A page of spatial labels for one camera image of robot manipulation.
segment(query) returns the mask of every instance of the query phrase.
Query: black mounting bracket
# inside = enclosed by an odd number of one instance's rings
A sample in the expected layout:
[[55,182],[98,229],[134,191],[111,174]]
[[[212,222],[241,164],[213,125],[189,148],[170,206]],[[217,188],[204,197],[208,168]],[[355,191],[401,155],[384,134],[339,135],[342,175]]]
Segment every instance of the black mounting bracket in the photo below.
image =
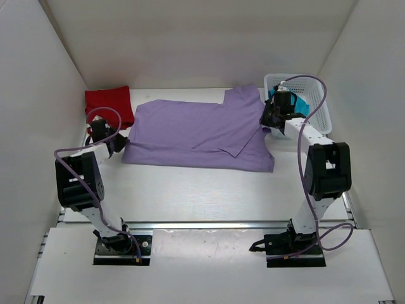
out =
[[[102,201],[104,199],[104,185],[94,152],[87,152],[74,157],[67,156],[62,159],[73,171],[83,177],[83,181],[92,189],[97,198]],[[56,186],[61,206],[71,208],[76,212],[94,207],[90,193],[58,160],[55,161],[55,167]]]
[[[327,168],[327,162],[334,168]],[[314,144],[308,148],[305,166],[305,185],[316,201],[337,199],[352,185],[350,150],[345,142]]]
[[[253,243],[249,251],[265,251],[267,268],[325,267],[323,251],[315,242],[315,233],[297,234],[290,220],[287,231],[280,234],[265,234],[264,239]],[[300,255],[273,258],[305,250],[312,244],[313,246],[309,250]]]
[[134,235],[139,243],[142,263],[137,261],[137,248],[133,244],[125,251],[115,251],[107,248],[100,239],[97,239],[94,251],[93,265],[127,265],[149,266],[151,263],[152,235]]

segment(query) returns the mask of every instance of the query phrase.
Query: white panel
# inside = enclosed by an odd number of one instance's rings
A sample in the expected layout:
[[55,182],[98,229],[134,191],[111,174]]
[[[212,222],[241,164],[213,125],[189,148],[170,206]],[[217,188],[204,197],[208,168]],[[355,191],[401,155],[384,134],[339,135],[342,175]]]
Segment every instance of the white panel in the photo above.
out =
[[[155,100],[222,103],[224,89],[131,90],[132,109]],[[121,163],[122,153],[100,164],[106,197],[126,221],[288,220],[304,193],[294,141],[267,136],[275,157],[274,173],[240,170],[158,167]],[[324,219],[347,219],[342,199]],[[66,211],[66,222],[87,221]]]
[[355,215],[405,303],[405,1],[360,0],[322,70],[332,137],[351,148]]
[[48,0],[90,88],[232,87],[318,73],[353,0]]
[[[44,304],[302,303],[391,300],[370,231],[354,231],[320,269],[267,269],[250,245],[262,230],[154,231],[149,267],[92,265],[90,227],[51,229],[32,286]],[[341,241],[347,230],[325,239]]]
[[24,302],[43,233],[58,215],[53,150],[80,142],[85,89],[39,3],[6,1],[0,8],[0,303]]

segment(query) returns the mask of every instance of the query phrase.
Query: metal base plate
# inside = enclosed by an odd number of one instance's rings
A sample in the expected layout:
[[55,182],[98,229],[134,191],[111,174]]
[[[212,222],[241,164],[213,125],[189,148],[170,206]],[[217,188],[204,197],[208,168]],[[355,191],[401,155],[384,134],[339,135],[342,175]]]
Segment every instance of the metal base plate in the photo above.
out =
[[98,239],[94,251],[93,265],[127,265],[127,266],[149,266],[151,263],[152,236],[134,235],[138,240],[142,263],[137,262],[137,248],[120,254],[115,250],[107,249]]
[[270,257],[288,255],[309,246],[308,243],[289,246],[288,241],[284,237],[285,234],[265,234],[267,268],[326,267],[325,257],[319,245],[314,245],[299,256],[269,260],[268,258]]

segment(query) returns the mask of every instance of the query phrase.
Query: wire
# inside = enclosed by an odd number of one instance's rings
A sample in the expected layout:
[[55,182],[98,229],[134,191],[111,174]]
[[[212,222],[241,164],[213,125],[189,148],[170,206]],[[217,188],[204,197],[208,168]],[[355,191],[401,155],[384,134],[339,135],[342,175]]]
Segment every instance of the wire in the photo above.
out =
[[104,138],[104,139],[101,139],[101,140],[98,141],[98,142],[95,142],[95,143],[93,143],[93,144],[89,144],[89,145],[87,145],[87,146],[82,146],[82,147],[77,147],[77,148],[57,149],[57,150],[54,151],[53,155],[54,155],[55,158],[60,162],[60,164],[62,164],[62,166],[64,166],[64,167],[66,168],[66,170],[69,171],[69,173],[71,173],[72,176],[74,176],[74,177],[79,181],[79,183],[81,183],[81,185],[84,187],[84,189],[86,189],[86,191],[91,195],[91,197],[92,197],[92,199],[93,199],[93,205],[94,205],[94,206],[99,210],[99,212],[100,212],[100,219],[101,219],[101,222],[102,222],[109,230],[114,231],[114,232],[117,232],[117,233],[121,233],[121,234],[127,235],[127,236],[131,239],[131,241],[133,241],[133,242],[135,243],[135,245],[136,245],[136,247],[137,247],[137,258],[139,259],[139,262],[142,263],[142,257],[141,257],[141,254],[140,254],[139,243],[138,243],[138,240],[135,238],[135,236],[133,236],[133,235],[131,234],[131,232],[118,230],[118,229],[116,229],[116,228],[114,228],[114,227],[108,225],[108,222],[107,222],[106,219],[104,218],[104,212],[103,212],[103,208],[101,207],[101,203],[100,203],[99,199],[97,198],[96,194],[94,193],[94,191],[84,182],[84,180],[82,180],[82,178],[81,178],[72,168],[70,168],[70,166],[69,166],[69,165],[59,156],[59,154],[58,154],[58,153],[60,153],[60,152],[78,151],[78,150],[82,150],[82,149],[88,148],[88,147],[90,147],[90,146],[97,146],[98,144],[102,144],[102,143],[105,143],[106,141],[109,141],[110,139],[114,138],[114,137],[119,133],[119,131],[120,131],[120,129],[121,129],[121,124],[122,124],[121,116],[120,116],[120,114],[119,114],[116,110],[114,110],[114,109],[112,109],[112,108],[109,108],[109,107],[107,107],[107,106],[102,106],[102,107],[100,107],[100,108],[95,108],[95,109],[91,110],[91,111],[87,114],[87,116],[86,116],[86,122],[87,122],[87,120],[89,119],[90,114],[92,114],[93,112],[98,111],[98,110],[109,110],[109,111],[114,112],[114,113],[117,115],[117,117],[118,117],[118,128],[117,128],[117,130],[115,131],[115,133],[112,134],[112,135],[110,135],[110,136],[108,136],[108,137],[106,137],[106,138]]
[[118,250],[114,250],[115,252],[117,252],[119,255],[125,255],[127,254],[131,249],[132,249],[132,255],[134,255],[134,241],[131,238],[131,246],[129,247],[129,249],[126,252],[119,252]]
[[[279,255],[279,256],[271,256],[268,257],[267,260],[274,260],[274,259],[278,259],[278,258],[289,258],[289,257],[294,257],[297,255],[300,255],[306,251],[308,251],[309,249],[311,249],[313,246],[315,246],[316,244],[318,244],[320,246],[321,249],[325,250],[325,251],[332,251],[332,250],[336,250],[340,247],[342,247],[343,245],[345,245],[348,240],[351,238],[353,231],[354,231],[354,226],[351,223],[340,223],[336,226],[333,226],[332,228],[330,228],[329,230],[327,230],[324,234],[322,234],[320,236],[319,233],[319,219],[316,216],[316,212],[314,210],[314,207],[311,204],[311,200],[309,198],[309,193],[308,190],[306,189],[306,185],[305,185],[305,179],[304,179],[304,173],[302,171],[302,160],[301,160],[301,141],[302,141],[302,133],[304,132],[304,128],[307,125],[309,119],[322,107],[323,103],[325,102],[326,98],[327,98],[327,85],[324,83],[323,80],[321,80],[320,78],[316,77],[316,76],[312,76],[312,75],[296,75],[290,78],[285,79],[284,81],[288,82],[290,80],[293,79],[297,79],[297,78],[312,78],[317,80],[323,88],[323,97],[321,102],[319,103],[319,105],[305,118],[304,122],[302,123],[301,128],[299,129],[299,133],[298,133],[298,143],[297,143],[297,159],[298,159],[298,171],[299,171],[299,176],[301,179],[301,184],[302,184],[302,188],[304,190],[304,194],[305,194],[305,198],[306,201],[308,203],[309,209],[311,210],[312,216],[314,217],[315,220],[315,234],[316,234],[316,242],[314,242],[313,244],[309,245],[307,248],[297,251],[295,253],[290,253],[288,255]],[[343,242],[341,242],[340,244],[338,244],[337,246],[334,246],[332,248],[326,248],[322,245],[321,240],[327,236],[328,234],[330,234],[332,231],[344,227],[344,226],[348,226],[350,228],[349,234],[348,236],[345,238],[345,240],[343,240]]]

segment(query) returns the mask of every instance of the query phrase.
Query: blue cloth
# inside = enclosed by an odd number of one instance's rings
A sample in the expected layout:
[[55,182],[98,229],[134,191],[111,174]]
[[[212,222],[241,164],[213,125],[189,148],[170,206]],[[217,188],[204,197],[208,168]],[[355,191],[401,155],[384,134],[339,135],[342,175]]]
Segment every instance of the blue cloth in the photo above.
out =
[[[268,91],[268,95],[269,96],[273,96],[274,95],[274,89],[271,89],[270,91]],[[295,98],[293,97],[293,95],[291,95],[291,104],[293,105],[295,101]],[[296,103],[296,107],[294,109],[295,113],[301,113],[305,116],[309,115],[309,105],[306,104],[306,102],[300,98],[297,95],[297,103]]]

